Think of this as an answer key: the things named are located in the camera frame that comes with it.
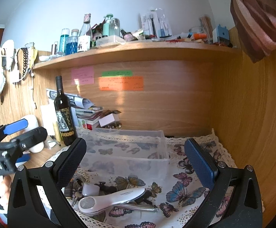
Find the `clear plastic box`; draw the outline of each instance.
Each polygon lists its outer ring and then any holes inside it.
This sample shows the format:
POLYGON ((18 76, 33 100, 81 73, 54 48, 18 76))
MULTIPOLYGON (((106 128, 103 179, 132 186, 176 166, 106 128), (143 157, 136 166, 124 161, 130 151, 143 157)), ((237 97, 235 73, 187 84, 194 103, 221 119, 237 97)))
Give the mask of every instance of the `clear plastic box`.
POLYGON ((80 167, 99 175, 164 180, 169 154, 163 131, 93 129, 82 135, 87 152, 80 167))
POLYGON ((100 38, 96 40, 96 47, 103 48, 115 45, 124 45, 125 40, 119 36, 111 35, 108 37, 100 38))

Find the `butterfly tablecloth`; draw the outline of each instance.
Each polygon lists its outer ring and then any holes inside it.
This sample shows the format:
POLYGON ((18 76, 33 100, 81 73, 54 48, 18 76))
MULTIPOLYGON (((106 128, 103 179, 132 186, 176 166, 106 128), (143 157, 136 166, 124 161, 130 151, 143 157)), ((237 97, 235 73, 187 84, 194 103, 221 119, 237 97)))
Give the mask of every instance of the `butterfly tablecloth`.
MULTIPOLYGON (((87 130, 78 129, 78 135, 88 133, 87 130)), ((76 175, 85 178, 86 182, 98 183, 105 181, 107 186, 123 186, 123 188, 134 188, 143 186, 152 192, 149 198, 157 207, 157 213, 139 212, 128 209, 119 209, 112 207, 94 216, 87 217, 80 213, 77 214, 83 222, 91 228, 155 228, 155 227, 182 227, 198 209, 209 190, 204 188, 189 160, 184 154, 184 142, 188 138, 166 138, 170 162, 163 182, 154 182, 152 179, 139 179, 131 176, 103 177, 97 172, 89 172, 84 168, 78 168, 76 175)), ((224 161, 229 167, 236 167, 234 160, 227 150, 218 141, 218 137, 212 133, 207 136, 195 137, 197 143, 203 150, 209 152, 216 160, 224 161)), ((67 150, 63 148, 49 160, 54 161, 58 155, 67 150)), ((43 203, 50 207, 50 204, 44 194, 42 187, 39 192, 43 203)), ((226 205, 230 199, 232 187, 229 187, 222 204, 216 213, 212 223, 217 222, 225 211, 226 205)))

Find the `pink sticky note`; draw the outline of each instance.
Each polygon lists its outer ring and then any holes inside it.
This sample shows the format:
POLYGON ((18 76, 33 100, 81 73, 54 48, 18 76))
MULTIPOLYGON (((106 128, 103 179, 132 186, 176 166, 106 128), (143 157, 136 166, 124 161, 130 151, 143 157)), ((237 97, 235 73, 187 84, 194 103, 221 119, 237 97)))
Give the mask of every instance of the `pink sticky note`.
POLYGON ((72 85, 94 84, 93 66, 83 67, 78 69, 71 69, 71 84, 72 85))

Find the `orange sticky note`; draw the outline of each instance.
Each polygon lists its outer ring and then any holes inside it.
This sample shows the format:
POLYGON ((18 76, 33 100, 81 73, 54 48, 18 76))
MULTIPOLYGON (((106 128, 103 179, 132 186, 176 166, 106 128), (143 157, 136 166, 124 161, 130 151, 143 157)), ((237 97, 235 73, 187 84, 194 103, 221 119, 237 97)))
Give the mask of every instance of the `orange sticky note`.
POLYGON ((101 91, 143 91, 143 76, 100 77, 99 87, 101 91))

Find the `sticky note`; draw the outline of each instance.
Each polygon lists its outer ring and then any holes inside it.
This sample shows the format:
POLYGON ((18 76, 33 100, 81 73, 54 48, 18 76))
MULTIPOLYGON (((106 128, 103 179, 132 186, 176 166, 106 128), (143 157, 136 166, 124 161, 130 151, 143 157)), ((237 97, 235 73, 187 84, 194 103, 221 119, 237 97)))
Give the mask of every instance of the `sticky note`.
POLYGON ((72 85, 94 84, 93 66, 71 69, 71 84, 72 85))
POLYGON ((99 87, 101 91, 143 91, 143 76, 100 77, 99 87))
POLYGON ((112 70, 102 72, 102 77, 109 76, 133 76, 133 72, 131 70, 112 70))

